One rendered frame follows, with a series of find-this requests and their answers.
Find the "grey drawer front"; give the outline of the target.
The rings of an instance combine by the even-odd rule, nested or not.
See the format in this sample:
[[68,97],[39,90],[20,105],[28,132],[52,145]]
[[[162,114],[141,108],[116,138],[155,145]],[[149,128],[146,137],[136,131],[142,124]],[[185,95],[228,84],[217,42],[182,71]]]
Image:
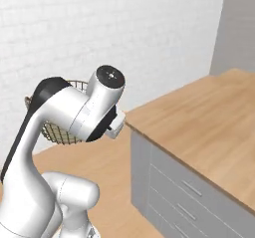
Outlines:
[[161,217],[160,232],[165,238],[184,238],[175,229],[174,224],[190,238],[208,238],[152,187],[149,189],[149,206]]
[[[218,217],[210,213],[197,200],[193,199],[162,172],[157,170],[155,166],[150,168],[150,187],[154,188],[208,238],[245,238],[233,228],[224,224]],[[181,204],[191,214],[195,215],[197,220],[193,221],[180,210],[176,206],[177,203]]]
[[[184,165],[173,159],[157,147],[152,148],[152,166],[162,172],[179,188],[197,200],[210,213],[218,217],[224,224],[233,228],[245,238],[255,238],[255,216],[216,189],[211,183],[196,175]],[[185,180],[202,193],[198,196],[181,180]]]

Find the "grey counter cabinet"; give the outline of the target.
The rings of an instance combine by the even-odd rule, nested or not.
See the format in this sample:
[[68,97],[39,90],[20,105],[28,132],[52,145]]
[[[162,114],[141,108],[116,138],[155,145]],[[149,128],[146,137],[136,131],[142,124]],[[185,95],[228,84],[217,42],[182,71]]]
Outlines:
[[166,149],[155,144],[147,137],[137,131],[130,134],[130,181],[131,181],[131,203],[139,213],[150,222],[157,231],[160,232],[161,217],[149,206],[149,189],[150,189],[150,168],[152,167],[152,148],[157,147],[167,153],[173,159],[184,165],[190,171],[200,176],[205,181],[211,183],[216,189],[223,192],[226,196],[231,198],[246,211],[255,216],[255,212],[247,208],[238,199],[223,190],[219,185],[211,179],[204,176],[201,172],[195,170],[187,163],[178,159],[173,154],[166,151]]

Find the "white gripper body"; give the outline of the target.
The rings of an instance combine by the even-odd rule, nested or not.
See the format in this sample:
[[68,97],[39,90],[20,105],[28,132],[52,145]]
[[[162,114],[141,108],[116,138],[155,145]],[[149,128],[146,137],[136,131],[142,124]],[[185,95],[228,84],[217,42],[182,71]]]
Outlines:
[[107,128],[105,135],[112,139],[115,139],[119,135],[122,128],[124,127],[125,120],[126,115],[122,111],[117,112],[117,116],[112,121],[110,126]]

